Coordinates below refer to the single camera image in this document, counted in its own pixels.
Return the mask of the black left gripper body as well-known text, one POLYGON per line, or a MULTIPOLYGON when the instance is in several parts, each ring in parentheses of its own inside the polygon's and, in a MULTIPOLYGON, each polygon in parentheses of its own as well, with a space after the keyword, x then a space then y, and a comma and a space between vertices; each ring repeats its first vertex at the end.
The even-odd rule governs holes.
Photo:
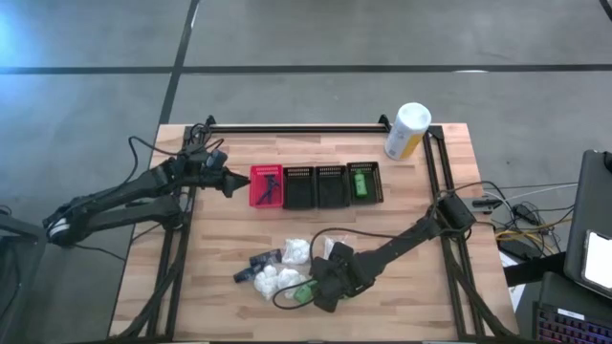
POLYGON ((232 172, 222 166, 207 167, 200 161, 188 162, 188 185, 204 188, 214 188, 221 191, 226 198, 231 198, 235 189, 235 178, 232 172))

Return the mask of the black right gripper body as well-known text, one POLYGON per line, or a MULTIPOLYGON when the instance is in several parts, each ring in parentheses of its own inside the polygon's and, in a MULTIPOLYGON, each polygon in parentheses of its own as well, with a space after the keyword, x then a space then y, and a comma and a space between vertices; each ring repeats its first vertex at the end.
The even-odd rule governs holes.
POLYGON ((314 304, 325 312, 334 312, 340 299, 356 297, 371 287, 371 277, 355 257, 348 260, 317 257, 310 274, 316 281, 314 304))

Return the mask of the blue disposable razor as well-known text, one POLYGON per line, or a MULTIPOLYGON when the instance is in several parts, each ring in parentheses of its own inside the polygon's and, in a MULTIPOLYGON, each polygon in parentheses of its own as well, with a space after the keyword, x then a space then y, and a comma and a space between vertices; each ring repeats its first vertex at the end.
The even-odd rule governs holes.
POLYGON ((271 204, 273 202, 274 191, 280 187, 280 183, 275 175, 266 175, 265 179, 267 183, 267 189, 258 199, 256 203, 257 205, 271 204))

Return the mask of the dark navy shave sachet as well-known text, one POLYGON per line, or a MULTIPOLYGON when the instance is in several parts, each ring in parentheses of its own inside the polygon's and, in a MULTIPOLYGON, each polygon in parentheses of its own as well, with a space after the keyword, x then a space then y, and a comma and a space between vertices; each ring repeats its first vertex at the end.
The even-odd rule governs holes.
POLYGON ((261 267, 249 267, 243 269, 233 275, 233 280, 236 284, 253 281, 261 270, 261 267))
POLYGON ((282 262, 282 252, 279 248, 272 249, 270 251, 266 251, 257 255, 252 256, 249 259, 250 265, 254 267, 266 267, 267 265, 272 265, 276 263, 282 262))

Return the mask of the red plastic basket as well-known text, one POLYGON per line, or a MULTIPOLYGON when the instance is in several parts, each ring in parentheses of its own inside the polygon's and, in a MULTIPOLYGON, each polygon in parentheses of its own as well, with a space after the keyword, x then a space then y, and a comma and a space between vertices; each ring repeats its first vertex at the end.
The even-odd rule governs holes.
POLYGON ((281 207, 284 201, 284 182, 283 182, 283 166, 281 164, 268 165, 253 165, 250 171, 250 196, 249 205, 255 208, 273 208, 281 207), (273 202, 271 204, 257 205, 260 196, 266 191, 267 183, 265 176, 275 175, 280 183, 280 187, 273 193, 273 202))

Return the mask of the black plastic basket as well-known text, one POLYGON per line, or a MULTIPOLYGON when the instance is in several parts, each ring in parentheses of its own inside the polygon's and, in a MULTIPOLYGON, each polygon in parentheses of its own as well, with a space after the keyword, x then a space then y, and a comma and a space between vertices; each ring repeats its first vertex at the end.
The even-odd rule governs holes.
POLYGON ((284 209, 305 210, 316 206, 314 172, 313 166, 283 168, 284 209))
POLYGON ((317 166, 317 205, 319 208, 341 208, 350 204, 345 165, 317 166))
POLYGON ((353 205, 369 205, 383 202, 383 185, 379 164, 376 161, 349 162, 347 169, 351 187, 351 203, 353 205), (360 169, 365 176, 368 195, 364 198, 357 198, 355 194, 354 176, 357 169, 360 169))

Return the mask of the white yellow wipes canister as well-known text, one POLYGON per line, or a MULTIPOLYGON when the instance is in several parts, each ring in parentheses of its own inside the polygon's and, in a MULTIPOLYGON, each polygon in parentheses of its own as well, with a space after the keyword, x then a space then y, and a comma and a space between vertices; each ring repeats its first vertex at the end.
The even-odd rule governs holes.
POLYGON ((431 123, 431 113, 421 103, 404 104, 387 136, 384 151, 393 160, 408 159, 421 142, 431 123))

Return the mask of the white paper sheet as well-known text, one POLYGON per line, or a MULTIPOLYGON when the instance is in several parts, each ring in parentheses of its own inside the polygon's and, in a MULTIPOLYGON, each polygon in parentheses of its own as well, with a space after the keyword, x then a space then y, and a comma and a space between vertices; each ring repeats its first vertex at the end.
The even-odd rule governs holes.
MULTIPOLYGON (((507 268, 507 267, 516 265, 516 261, 513 260, 511 257, 507 256, 505 253, 499 252, 499 256, 500 256, 503 268, 507 268)), ((511 302, 513 305, 514 312, 516 312, 518 308, 518 305, 520 303, 520 299, 522 297, 524 289, 525 289, 525 285, 517 285, 513 287, 508 286, 508 291, 511 297, 511 302)))

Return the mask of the black power adapter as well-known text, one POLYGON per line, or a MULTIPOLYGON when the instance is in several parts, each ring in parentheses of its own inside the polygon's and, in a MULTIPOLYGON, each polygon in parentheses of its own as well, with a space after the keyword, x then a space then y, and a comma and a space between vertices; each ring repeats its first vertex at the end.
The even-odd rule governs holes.
POLYGON ((512 207, 513 214, 519 219, 524 220, 532 226, 539 226, 540 221, 537 215, 526 205, 516 204, 512 207))

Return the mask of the black equipment stand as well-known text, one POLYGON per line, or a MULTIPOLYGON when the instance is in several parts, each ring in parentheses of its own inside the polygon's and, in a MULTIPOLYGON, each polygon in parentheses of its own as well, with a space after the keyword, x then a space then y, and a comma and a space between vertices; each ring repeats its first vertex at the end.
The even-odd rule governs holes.
POLYGON ((43 251, 43 229, 0 205, 0 344, 16 336, 43 251))

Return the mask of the backlit computer keyboard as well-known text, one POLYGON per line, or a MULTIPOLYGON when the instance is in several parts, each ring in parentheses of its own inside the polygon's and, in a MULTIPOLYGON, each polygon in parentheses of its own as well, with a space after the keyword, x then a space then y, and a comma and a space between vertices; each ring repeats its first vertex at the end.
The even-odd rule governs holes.
POLYGON ((612 344, 612 322, 534 303, 533 336, 536 340, 564 344, 612 344))

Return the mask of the white-screen phone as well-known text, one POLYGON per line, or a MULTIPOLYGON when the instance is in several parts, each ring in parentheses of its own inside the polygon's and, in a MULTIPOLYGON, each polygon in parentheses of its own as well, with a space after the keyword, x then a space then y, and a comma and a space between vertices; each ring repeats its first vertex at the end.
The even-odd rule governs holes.
POLYGON ((587 232, 582 276, 603 289, 612 289, 612 238, 587 232))

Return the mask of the dark grey laptop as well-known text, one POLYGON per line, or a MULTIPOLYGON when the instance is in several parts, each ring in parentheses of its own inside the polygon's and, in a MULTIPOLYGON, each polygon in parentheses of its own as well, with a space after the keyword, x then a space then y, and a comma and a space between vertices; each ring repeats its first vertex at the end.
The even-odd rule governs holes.
POLYGON ((582 276, 588 231, 612 238, 612 152, 587 150, 582 155, 564 272, 578 284, 612 299, 607 290, 582 276))

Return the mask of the black aluminium table frame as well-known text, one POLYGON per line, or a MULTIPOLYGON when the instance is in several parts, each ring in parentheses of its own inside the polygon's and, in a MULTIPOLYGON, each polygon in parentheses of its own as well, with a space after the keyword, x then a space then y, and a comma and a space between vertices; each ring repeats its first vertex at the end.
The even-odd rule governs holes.
POLYGON ((321 229, 347 235, 356 249, 381 246, 408 229, 432 198, 428 166, 437 152, 417 149, 405 161, 389 159, 379 124, 220 125, 229 168, 247 174, 255 164, 340 165, 376 161, 383 202, 338 209, 256 209, 247 189, 231 198, 206 189, 196 195, 174 337, 191 341, 400 341, 454 339, 457 335, 439 240, 426 242, 389 264, 364 294, 333 313, 313 306, 292 310, 288 300, 266 301, 235 272, 251 256, 282 247, 289 238, 323 239, 321 229))

